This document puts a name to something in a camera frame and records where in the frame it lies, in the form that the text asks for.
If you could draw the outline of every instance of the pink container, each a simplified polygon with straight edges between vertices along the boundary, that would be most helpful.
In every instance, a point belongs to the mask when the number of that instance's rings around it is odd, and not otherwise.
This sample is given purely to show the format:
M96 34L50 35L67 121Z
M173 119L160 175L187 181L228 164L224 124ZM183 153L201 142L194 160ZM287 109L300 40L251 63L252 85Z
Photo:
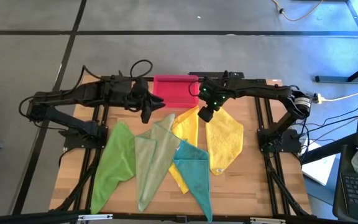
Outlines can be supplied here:
M164 99L166 107L193 108L198 105L196 75L155 75L153 94Z

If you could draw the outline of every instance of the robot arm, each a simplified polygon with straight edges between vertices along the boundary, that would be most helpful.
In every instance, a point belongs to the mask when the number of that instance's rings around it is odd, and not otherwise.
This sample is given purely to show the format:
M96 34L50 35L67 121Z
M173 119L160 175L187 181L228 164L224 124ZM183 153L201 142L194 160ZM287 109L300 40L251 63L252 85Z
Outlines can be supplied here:
M269 126L268 129L258 130L259 144L262 149L275 151L275 142L280 142L280 146L287 152L299 152L300 143L295 130L288 128L298 119L306 119L310 114L311 98L300 90L294 90L294 86L266 85L260 80L247 80L238 78L225 71L220 79L213 80L204 78L201 81L200 93L198 97L206 102L206 107L202 107L198 116L209 122L214 111L229 98L240 98L243 96L254 96L278 100L283 103L287 113L277 122Z
M104 146L107 129L95 121L82 121L62 113L55 106L80 104L87 107L123 107L131 112L141 111L143 123L149 122L153 111L165 106L163 99L149 92L146 79L133 79L121 74L101 77L99 81L82 84L71 90L37 92L30 98L29 107L23 116L32 122L48 120L68 127L67 130L59 131L66 138L67 148Z

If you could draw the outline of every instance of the green towel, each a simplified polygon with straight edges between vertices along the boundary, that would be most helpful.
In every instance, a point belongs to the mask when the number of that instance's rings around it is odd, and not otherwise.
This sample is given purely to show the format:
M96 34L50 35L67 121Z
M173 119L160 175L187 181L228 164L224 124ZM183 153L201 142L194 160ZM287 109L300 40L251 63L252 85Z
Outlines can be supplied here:
M135 137L137 205L143 212L157 193L172 163L180 139L172 134L175 114L152 125L152 129Z
M212 222L208 153L182 141L173 156L173 163L203 210L207 221Z
M115 125L101 156L91 202L91 214L97 214L109 200L120 181L135 176L134 135L125 123Z

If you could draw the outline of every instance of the table leg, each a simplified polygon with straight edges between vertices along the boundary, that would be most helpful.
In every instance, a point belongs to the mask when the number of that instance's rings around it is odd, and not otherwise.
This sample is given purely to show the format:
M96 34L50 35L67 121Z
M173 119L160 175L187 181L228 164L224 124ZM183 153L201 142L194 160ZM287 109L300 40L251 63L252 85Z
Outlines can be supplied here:
M358 84L358 82L355 82L354 80L358 78L358 71L355 72L353 75L349 77L335 77L335 76L315 76L314 79L316 82L321 83L354 83Z

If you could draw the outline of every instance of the light green towel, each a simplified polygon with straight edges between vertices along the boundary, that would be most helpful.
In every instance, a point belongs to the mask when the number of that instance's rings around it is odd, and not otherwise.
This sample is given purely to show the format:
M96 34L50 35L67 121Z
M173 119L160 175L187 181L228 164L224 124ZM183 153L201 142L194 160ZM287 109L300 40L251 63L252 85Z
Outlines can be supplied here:
M135 137L137 204L140 212L153 200L172 163L180 139L172 134L175 114Z
M97 214L109 200L120 181L135 176L134 135L125 123L115 125L101 156L91 201L91 214Z

